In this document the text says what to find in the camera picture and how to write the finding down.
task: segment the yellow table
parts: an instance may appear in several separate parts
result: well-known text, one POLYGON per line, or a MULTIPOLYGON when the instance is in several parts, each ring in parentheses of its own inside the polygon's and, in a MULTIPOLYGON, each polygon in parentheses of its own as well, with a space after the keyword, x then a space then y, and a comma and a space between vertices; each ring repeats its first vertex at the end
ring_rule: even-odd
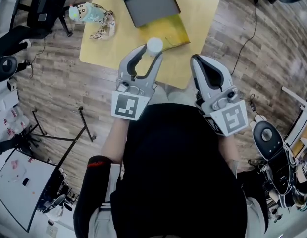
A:
MULTIPOLYGON (((219 0, 177 0, 181 18, 191 43, 164 52, 164 60, 157 81, 185 89, 191 78, 190 58, 203 48, 219 0)), ((120 61, 134 48, 143 45, 123 0, 93 0, 107 10, 112 10, 116 19, 116 33, 109 40, 94 40, 98 23, 86 23, 80 51, 82 62, 92 63, 118 70, 120 61)), ((137 73, 144 75, 151 64, 150 57, 141 61, 137 73)))

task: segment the plastic bottle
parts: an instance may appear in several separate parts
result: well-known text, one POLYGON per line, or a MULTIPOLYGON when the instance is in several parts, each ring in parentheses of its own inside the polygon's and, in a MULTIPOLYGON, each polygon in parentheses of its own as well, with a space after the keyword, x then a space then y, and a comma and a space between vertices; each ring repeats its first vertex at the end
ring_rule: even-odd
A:
POLYGON ((21 110, 19 106, 12 108, 8 111, 6 115, 5 124, 15 122, 23 115, 24 115, 24 112, 21 110))
POLYGON ((22 115, 14 124, 12 124, 12 131, 14 134, 20 134, 29 125, 29 119, 22 115))

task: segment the cable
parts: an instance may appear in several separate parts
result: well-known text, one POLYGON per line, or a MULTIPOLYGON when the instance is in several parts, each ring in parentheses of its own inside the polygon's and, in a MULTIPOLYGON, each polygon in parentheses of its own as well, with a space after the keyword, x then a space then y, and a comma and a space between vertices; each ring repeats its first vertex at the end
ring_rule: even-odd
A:
POLYGON ((253 99, 254 99, 254 98, 255 98, 255 94, 254 94, 254 93, 251 94, 251 95, 249 96, 249 105, 250 105, 250 107, 252 108, 252 111, 256 112, 257 115, 259 115, 259 116, 265 121, 265 119, 263 118, 263 116, 257 112, 257 108, 255 107, 255 105, 254 105, 254 103, 253 103, 253 99))
POLYGON ((237 66, 237 64, 238 64, 239 56, 241 55, 241 52, 242 52, 244 46, 245 46, 246 43, 247 43, 248 41, 250 41, 250 40, 255 36, 255 34, 256 34, 256 29, 257 29, 257 14, 256 14, 256 5, 255 5, 255 4, 254 4, 254 8, 255 8, 255 21, 256 21, 254 34, 253 34, 253 36, 251 36, 249 39, 246 40, 246 42, 245 42, 244 45, 242 46, 241 50, 239 51, 239 54, 238 54, 238 57, 237 57, 237 60, 236 60, 236 63, 235 63, 233 72, 231 73, 231 76, 232 76, 232 75, 234 74, 234 72, 235 72, 236 66, 237 66))
POLYGON ((34 76, 33 62, 36 59, 37 55, 40 55, 40 54, 42 54, 45 51, 45 48, 46 48, 46 38, 44 38, 44 48, 43 48, 43 50, 40 53, 36 53, 34 59, 30 63, 30 65, 31 65, 31 74, 29 76, 30 79, 32 79, 33 76, 34 76))

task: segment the white cylindrical object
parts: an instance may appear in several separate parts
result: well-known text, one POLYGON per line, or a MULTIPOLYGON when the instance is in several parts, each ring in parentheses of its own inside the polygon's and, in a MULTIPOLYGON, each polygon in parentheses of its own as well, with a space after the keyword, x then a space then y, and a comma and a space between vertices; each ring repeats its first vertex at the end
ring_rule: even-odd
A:
POLYGON ((150 56, 155 57, 163 49, 163 41, 160 38, 152 37, 147 41, 147 52, 150 56))

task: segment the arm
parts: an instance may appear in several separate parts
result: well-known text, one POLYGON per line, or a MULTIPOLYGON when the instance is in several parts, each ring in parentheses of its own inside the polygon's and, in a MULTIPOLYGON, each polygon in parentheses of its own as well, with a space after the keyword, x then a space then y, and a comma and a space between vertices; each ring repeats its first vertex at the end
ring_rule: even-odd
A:
POLYGON ((115 118, 110 133, 102 148, 101 155, 115 163, 122 163, 127 139, 129 120, 115 118))
POLYGON ((218 137, 218 150, 228 164, 229 168, 236 175, 240 157, 234 136, 218 137))
POLYGON ((89 159, 73 214, 77 238, 88 238, 90 217, 105 202, 112 162, 122 163, 123 160, 128 126, 129 120, 116 118, 101 156, 96 155, 89 159))

